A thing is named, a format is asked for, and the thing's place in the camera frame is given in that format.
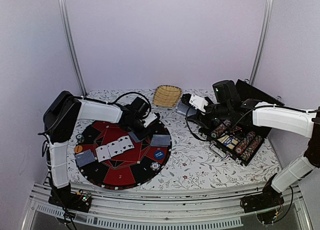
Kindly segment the blurred blue card being passed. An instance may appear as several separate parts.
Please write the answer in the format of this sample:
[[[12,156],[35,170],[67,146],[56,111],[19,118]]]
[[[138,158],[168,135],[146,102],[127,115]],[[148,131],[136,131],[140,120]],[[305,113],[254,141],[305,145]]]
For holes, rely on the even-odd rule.
[[[142,142],[146,138],[145,136],[136,135],[133,131],[128,132],[128,135],[135,143]]]

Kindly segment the dealt blue cards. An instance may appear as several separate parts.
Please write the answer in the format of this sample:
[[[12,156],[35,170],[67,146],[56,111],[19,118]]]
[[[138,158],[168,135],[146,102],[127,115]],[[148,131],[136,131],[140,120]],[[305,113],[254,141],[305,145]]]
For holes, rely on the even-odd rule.
[[[95,156],[91,150],[85,150],[75,155],[76,164],[79,168],[95,161]]]
[[[152,147],[167,147],[171,144],[171,136],[166,134],[154,134],[150,145]]]

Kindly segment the blue checkered card deck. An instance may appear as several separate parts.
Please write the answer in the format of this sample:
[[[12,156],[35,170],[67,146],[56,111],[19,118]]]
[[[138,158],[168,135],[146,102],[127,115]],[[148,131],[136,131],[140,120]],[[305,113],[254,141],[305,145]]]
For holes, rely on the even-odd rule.
[[[194,108],[190,108],[189,109],[189,106],[184,104],[183,102],[179,102],[175,108],[175,112],[186,117],[186,116],[193,116],[197,113],[197,110],[194,109]]]

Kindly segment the blue small blind chip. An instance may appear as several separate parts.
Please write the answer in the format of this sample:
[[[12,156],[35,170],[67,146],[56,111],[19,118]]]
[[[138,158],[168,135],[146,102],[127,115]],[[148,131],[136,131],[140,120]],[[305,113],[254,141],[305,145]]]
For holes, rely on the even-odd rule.
[[[162,160],[165,157],[165,153],[162,150],[157,150],[154,152],[153,157],[155,160]]]

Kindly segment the blue white ten chip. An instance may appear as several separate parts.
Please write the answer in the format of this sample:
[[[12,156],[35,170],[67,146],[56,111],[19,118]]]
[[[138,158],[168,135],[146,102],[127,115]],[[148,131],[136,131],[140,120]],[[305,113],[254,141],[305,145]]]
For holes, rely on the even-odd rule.
[[[150,168],[151,168],[153,171],[158,171],[158,170],[161,168],[161,164],[158,163],[158,162],[153,162],[153,163],[150,165]]]

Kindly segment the poker chip stack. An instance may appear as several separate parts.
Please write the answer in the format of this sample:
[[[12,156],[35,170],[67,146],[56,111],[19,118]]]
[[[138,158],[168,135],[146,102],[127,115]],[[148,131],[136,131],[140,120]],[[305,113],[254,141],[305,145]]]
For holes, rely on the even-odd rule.
[[[84,142],[84,136],[81,133],[77,134],[75,138],[78,144],[81,144]]]

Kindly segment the orange dealer button chip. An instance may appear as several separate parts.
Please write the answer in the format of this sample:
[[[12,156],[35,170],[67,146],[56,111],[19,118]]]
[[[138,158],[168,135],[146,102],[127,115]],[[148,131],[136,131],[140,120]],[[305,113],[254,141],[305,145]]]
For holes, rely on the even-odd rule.
[[[75,154],[79,154],[83,151],[83,147],[81,145],[77,145],[75,148],[74,148],[74,153]]]

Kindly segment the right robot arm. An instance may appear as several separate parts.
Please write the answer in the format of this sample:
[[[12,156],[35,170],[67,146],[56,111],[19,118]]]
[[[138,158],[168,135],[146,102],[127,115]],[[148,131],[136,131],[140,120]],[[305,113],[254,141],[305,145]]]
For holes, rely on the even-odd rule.
[[[241,203],[247,207],[269,208],[283,203],[282,192],[320,166],[320,111],[285,106],[275,98],[247,84],[240,92],[240,80],[222,80],[212,85],[216,103],[209,97],[184,94],[181,101],[187,110],[186,122],[200,126],[201,141],[221,147],[224,136],[238,135],[240,141],[228,155],[248,164],[271,129],[295,133],[309,139],[307,148],[284,169],[274,174],[260,194],[245,196]]]

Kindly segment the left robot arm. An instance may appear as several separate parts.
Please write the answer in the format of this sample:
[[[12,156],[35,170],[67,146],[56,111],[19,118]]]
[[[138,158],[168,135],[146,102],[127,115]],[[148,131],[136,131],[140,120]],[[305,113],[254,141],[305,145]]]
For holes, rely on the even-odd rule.
[[[79,120],[119,124],[145,136],[150,126],[159,122],[160,114],[152,111],[150,101],[141,93],[137,93],[131,104],[121,105],[118,100],[107,102],[62,91],[43,115],[44,131],[41,135],[47,141],[47,166],[52,188],[57,190],[54,197],[63,207],[70,207],[75,201],[70,192],[67,152]]]

